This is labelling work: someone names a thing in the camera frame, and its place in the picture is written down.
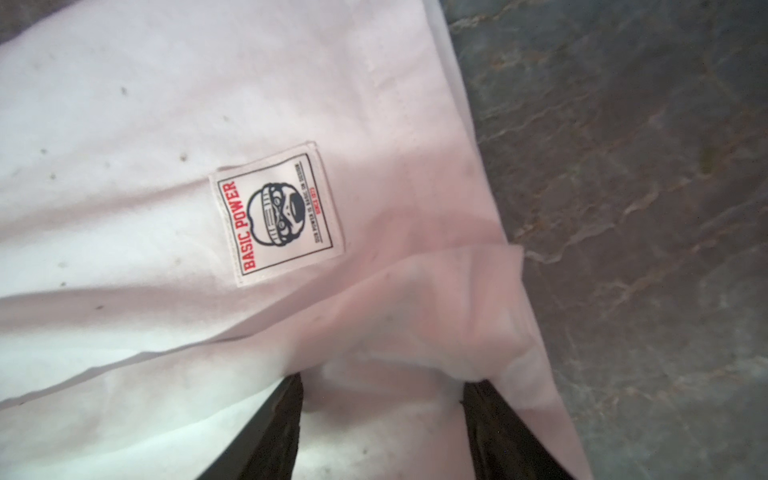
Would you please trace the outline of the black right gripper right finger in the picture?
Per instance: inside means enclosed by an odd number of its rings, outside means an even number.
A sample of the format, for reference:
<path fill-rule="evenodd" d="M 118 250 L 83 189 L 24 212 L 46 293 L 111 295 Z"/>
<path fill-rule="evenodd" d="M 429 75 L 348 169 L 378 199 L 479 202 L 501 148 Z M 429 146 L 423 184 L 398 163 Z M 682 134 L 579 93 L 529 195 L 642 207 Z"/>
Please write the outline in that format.
<path fill-rule="evenodd" d="M 478 480 L 573 480 L 490 381 L 465 383 L 461 404 Z"/>

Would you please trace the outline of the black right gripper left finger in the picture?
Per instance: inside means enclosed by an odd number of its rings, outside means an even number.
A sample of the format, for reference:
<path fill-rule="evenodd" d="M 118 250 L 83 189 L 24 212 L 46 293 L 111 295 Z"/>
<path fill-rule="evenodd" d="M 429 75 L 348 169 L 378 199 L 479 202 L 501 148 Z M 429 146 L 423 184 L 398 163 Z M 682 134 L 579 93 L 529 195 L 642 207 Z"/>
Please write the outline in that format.
<path fill-rule="evenodd" d="M 199 480 L 281 480 L 293 474 L 304 388 L 301 375 L 280 381 L 256 414 Z"/>

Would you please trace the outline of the white tank top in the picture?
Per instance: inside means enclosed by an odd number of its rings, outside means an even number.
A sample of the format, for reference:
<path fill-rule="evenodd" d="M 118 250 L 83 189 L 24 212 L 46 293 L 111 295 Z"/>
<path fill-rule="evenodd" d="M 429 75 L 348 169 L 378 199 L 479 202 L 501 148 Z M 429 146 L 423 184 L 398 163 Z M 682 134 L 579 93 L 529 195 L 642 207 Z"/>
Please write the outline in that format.
<path fill-rule="evenodd" d="M 82 1 L 1 48 L 1 475 L 472 479 L 489 380 L 592 472 L 436 1 Z"/>

